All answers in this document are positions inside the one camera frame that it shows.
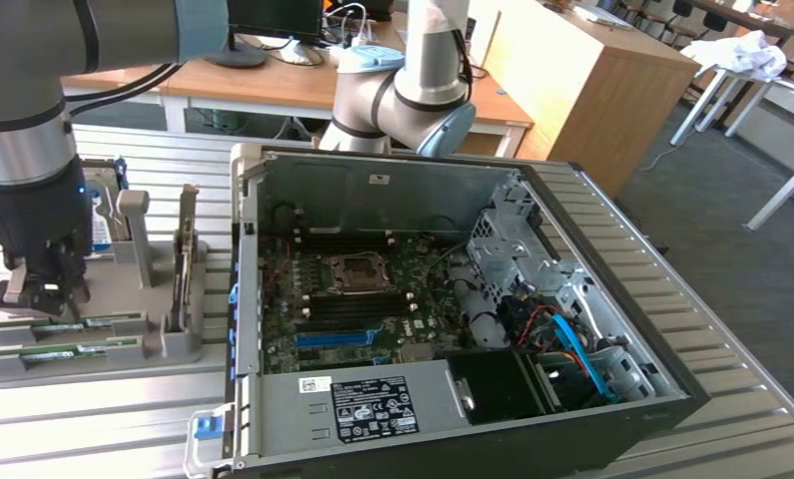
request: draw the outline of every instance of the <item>wooden desk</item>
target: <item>wooden desk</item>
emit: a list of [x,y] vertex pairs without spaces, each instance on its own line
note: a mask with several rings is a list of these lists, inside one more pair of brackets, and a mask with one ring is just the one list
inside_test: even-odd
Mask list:
[[765,35],[780,39],[777,46],[784,46],[788,40],[794,36],[794,28],[790,25],[777,22],[766,22],[761,18],[753,17],[749,13],[738,12],[729,5],[721,5],[714,0],[690,0],[696,8],[706,12],[716,13],[726,18],[729,22],[750,30],[761,30]]
[[[404,49],[402,39],[396,31],[401,21],[402,16],[397,15],[394,26],[381,24],[377,28],[380,43],[398,49]],[[152,67],[136,68],[68,77],[64,84],[70,94],[108,90],[134,81],[152,70]],[[234,70],[200,60],[189,62],[152,94],[136,101],[164,105],[168,130],[186,133],[188,108],[329,120],[333,116],[337,83],[338,72],[333,65],[308,68],[269,59],[260,69]],[[490,137],[494,145],[489,153],[513,157],[533,121],[512,98],[498,93],[500,90],[492,77],[474,82],[472,100],[477,105],[477,119],[472,132],[494,136]],[[485,145],[488,138],[477,142]]]
[[517,156],[578,162],[616,196],[700,64],[638,30],[509,0],[485,66],[536,122]]

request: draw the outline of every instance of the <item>monitor stand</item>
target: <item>monitor stand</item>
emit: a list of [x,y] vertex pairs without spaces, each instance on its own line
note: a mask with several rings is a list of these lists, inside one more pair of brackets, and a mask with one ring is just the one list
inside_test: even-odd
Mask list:
[[206,57],[209,63],[226,68],[257,68],[268,61],[268,53],[256,45],[240,42],[236,34],[229,32],[229,40],[224,51]]

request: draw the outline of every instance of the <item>gray carpet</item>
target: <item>gray carpet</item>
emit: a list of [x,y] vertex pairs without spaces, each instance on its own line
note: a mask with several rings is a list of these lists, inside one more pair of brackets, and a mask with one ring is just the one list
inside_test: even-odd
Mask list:
[[[689,110],[677,108],[644,165],[669,146]],[[717,131],[693,135],[620,200],[668,259],[794,396],[794,203],[764,228],[744,228],[788,181],[757,152]]]

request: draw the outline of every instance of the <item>computer monitor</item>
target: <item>computer monitor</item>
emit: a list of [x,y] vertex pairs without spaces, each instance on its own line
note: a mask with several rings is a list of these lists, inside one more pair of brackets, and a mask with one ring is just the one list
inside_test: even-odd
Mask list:
[[208,60],[224,67],[254,68],[268,60],[265,51],[236,39],[236,34],[293,38],[316,43],[321,38],[325,0],[229,0],[229,42]]

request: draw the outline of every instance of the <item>circuit board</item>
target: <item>circuit board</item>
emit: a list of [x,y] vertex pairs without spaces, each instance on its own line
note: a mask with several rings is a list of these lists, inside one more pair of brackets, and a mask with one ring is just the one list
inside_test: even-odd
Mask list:
[[[468,341],[466,330],[452,288],[444,287],[446,268],[441,264],[428,281],[430,266],[446,245],[450,244],[438,244],[430,236],[405,234],[394,236],[389,247],[377,252],[332,254],[308,252],[286,239],[265,238],[261,266],[268,372],[277,374],[430,360],[442,352],[461,349]],[[356,263],[362,263],[361,258],[374,258],[382,265],[376,265],[378,270],[374,270],[368,264],[356,264],[368,278],[362,285],[382,286],[386,282],[389,286],[382,290],[357,291],[357,295],[338,291],[337,286],[349,287],[350,284],[341,282],[346,276],[337,274],[337,264],[350,264],[350,258],[357,260]],[[376,274],[380,280],[372,279]],[[430,291],[428,284],[441,287]],[[329,330],[302,337],[301,330],[314,324],[310,308],[316,300],[356,299],[366,304],[382,297],[405,298],[406,308],[396,315],[369,322],[368,329],[356,333],[356,337],[368,339],[364,343],[321,344],[322,341],[341,342],[353,336],[345,332],[330,335]]]

